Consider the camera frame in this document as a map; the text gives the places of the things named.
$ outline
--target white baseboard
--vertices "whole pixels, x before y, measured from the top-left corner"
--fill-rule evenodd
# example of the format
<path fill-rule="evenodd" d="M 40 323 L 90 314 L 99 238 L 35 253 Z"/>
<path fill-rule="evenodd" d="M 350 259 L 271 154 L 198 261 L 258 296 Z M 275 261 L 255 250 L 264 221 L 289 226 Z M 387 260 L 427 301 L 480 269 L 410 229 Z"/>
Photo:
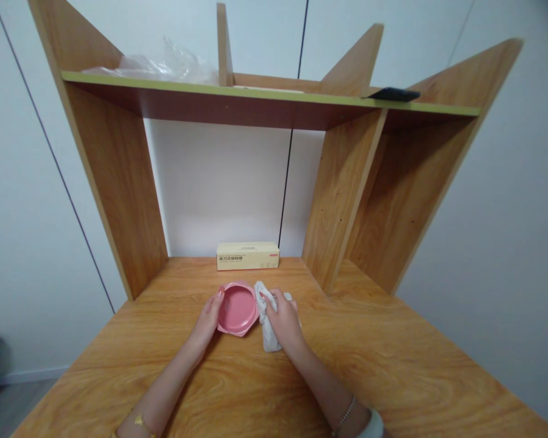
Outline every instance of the white baseboard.
<path fill-rule="evenodd" d="M 21 373 L 12 373 L 0 375 L 0 386 L 15 384 L 15 383 L 26 383 L 31 381 L 39 380 L 49 380 L 54 378 L 61 377 L 65 371 L 68 370 L 68 367 L 62 368 L 48 368 L 38 371 L 27 371 Z"/>

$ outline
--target desk surface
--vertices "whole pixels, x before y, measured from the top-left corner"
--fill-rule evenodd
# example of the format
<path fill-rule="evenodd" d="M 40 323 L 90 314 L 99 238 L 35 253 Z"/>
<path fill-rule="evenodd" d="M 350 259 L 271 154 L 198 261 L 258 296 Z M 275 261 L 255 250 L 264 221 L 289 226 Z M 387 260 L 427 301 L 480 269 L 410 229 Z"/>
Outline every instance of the desk surface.
<path fill-rule="evenodd" d="M 244 279 L 297 300 L 305 338 L 394 436 L 548 436 L 548 424 L 401 300 L 351 262 L 334 295 L 301 259 L 217 272 L 215 259 L 170 259 L 127 302 L 13 437 L 108 437 L 188 336 L 220 284 Z M 265 353 L 258 323 L 217 333 L 183 391 L 166 437 L 329 436 L 284 352 Z"/>

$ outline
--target cardboard box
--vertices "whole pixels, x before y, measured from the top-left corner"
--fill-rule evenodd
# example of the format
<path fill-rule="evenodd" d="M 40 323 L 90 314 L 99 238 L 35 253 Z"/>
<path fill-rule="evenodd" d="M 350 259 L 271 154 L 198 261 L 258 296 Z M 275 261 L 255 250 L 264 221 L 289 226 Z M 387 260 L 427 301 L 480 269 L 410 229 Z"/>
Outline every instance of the cardboard box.
<path fill-rule="evenodd" d="M 274 242 L 233 242 L 217 245 L 217 270 L 277 268 L 280 250 Z"/>

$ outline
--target finger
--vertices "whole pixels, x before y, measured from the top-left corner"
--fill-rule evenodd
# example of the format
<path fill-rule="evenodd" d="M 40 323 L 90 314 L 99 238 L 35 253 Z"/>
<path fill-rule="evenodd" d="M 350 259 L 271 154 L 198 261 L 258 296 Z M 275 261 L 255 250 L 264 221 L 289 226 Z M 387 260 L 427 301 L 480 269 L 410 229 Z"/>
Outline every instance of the finger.
<path fill-rule="evenodd" d="M 201 313 L 207 313 L 209 312 L 209 309 L 211 308 L 211 303 L 213 302 L 213 299 L 215 298 L 215 295 L 211 296 L 207 302 L 205 303 L 205 305 L 203 306 L 203 310 L 201 311 Z"/>
<path fill-rule="evenodd" d="M 268 318 L 272 320 L 272 318 L 276 317 L 276 312 L 274 311 L 274 308 L 270 305 L 270 301 L 261 292 L 260 296 L 266 303 L 266 315 L 268 315 Z"/>
<path fill-rule="evenodd" d="M 225 289 L 220 287 L 217 294 L 213 296 L 213 302 L 211 303 L 211 309 L 209 310 L 209 313 L 211 313 L 215 318 L 217 318 L 217 314 L 219 313 L 219 308 L 223 304 L 224 297 Z"/>
<path fill-rule="evenodd" d="M 280 289 L 272 289 L 272 295 L 274 295 L 274 298 L 276 298 L 276 301 L 281 303 L 286 301 L 286 298 L 284 297 L 284 294 Z"/>

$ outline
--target pink plastic container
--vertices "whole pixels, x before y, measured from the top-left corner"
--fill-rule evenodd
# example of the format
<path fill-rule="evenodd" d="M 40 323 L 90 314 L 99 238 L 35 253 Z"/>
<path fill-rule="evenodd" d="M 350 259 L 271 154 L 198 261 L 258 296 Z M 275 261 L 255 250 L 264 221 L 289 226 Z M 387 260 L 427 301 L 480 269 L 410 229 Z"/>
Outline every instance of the pink plastic container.
<path fill-rule="evenodd" d="M 244 336 L 259 317 L 254 288 L 243 280 L 223 285 L 225 298 L 217 317 L 217 329 Z"/>

